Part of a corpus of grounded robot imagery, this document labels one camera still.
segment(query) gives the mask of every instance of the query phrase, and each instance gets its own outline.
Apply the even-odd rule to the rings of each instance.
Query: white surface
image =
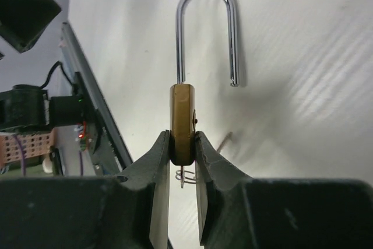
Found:
[[[43,166],[43,171],[45,173],[48,173],[48,174],[52,174],[53,173],[53,164],[52,164],[52,161],[49,159],[49,157],[46,157],[43,160],[42,166]]]
[[[169,128],[179,0],[71,0],[69,20],[134,159]],[[257,177],[373,183],[373,0],[237,0],[241,88],[229,86],[226,8],[186,9],[198,130]],[[195,188],[171,180],[169,235],[198,246]]]

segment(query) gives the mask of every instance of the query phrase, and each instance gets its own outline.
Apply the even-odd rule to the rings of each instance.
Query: brass padlock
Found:
[[[190,166],[195,160],[195,118],[194,88],[184,84],[185,65],[183,49],[183,15],[189,0],[180,0],[176,12],[176,50],[177,50],[177,84],[170,90],[170,159],[180,168],[181,188],[184,186],[184,166]],[[237,18],[234,0],[224,0],[228,13],[228,47],[230,60],[231,86],[237,87],[239,69],[237,60]]]
[[[176,84],[170,89],[170,159],[176,166],[190,166],[194,162],[195,134],[194,87]]]

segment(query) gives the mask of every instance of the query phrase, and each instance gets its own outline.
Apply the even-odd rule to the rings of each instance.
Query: padlock shackle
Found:
[[[185,82],[185,62],[184,62],[184,36],[183,36],[183,15],[189,0],[180,0],[176,12],[176,50],[177,50],[177,83]],[[228,43],[229,43],[229,63],[231,86],[240,84],[240,71],[238,68],[237,51],[237,17],[234,0],[224,0],[228,13]]]

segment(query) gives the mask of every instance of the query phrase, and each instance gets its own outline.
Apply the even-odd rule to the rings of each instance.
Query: metal frame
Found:
[[[128,167],[133,163],[133,160],[121,134],[119,133],[118,127],[110,113],[110,109],[105,102],[105,98],[96,82],[96,79],[94,78],[93,72],[82,48],[80,47],[73,28],[68,22],[62,24],[61,39],[61,50],[67,66],[72,72],[80,72],[93,105],[100,112],[103,121],[105,122],[106,130],[111,135],[112,142],[118,149],[120,155],[120,158],[118,159],[119,163],[123,169]]]

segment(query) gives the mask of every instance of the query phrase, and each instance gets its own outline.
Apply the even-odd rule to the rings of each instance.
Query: wire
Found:
[[[13,134],[12,135],[15,139],[15,141],[17,142],[18,146],[19,146],[19,149],[21,151],[21,170],[22,170],[22,175],[23,176],[26,176],[26,153],[23,149],[23,146],[22,146],[22,143],[21,141],[19,140],[19,138],[17,137],[17,135]]]
[[[228,132],[227,135],[224,137],[223,141],[220,143],[219,147],[216,151],[220,154],[221,150],[224,148],[228,140],[232,140],[233,132]]]
[[[194,175],[194,172],[191,172],[191,171],[188,171],[188,170],[183,170],[183,172]],[[175,178],[178,181],[181,181],[181,170],[177,170],[176,171]],[[188,177],[188,176],[184,176],[184,183],[187,183],[187,184],[196,184],[196,178],[195,178],[195,176],[193,176],[193,178],[192,177]]]
[[[49,73],[48,73],[48,76],[47,76],[47,80],[45,81],[44,84],[42,84],[39,88],[40,89],[43,89],[45,88],[46,86],[48,86],[51,78],[52,78],[52,74],[53,72],[58,68],[60,67],[61,68],[61,71],[62,71],[62,74],[64,75],[64,77],[66,78],[66,80],[69,82],[69,84],[74,87],[74,84],[71,82],[69,76],[66,74],[65,70],[64,70],[64,67],[62,66],[62,62],[61,61],[57,61],[51,68],[51,70],[49,70]]]

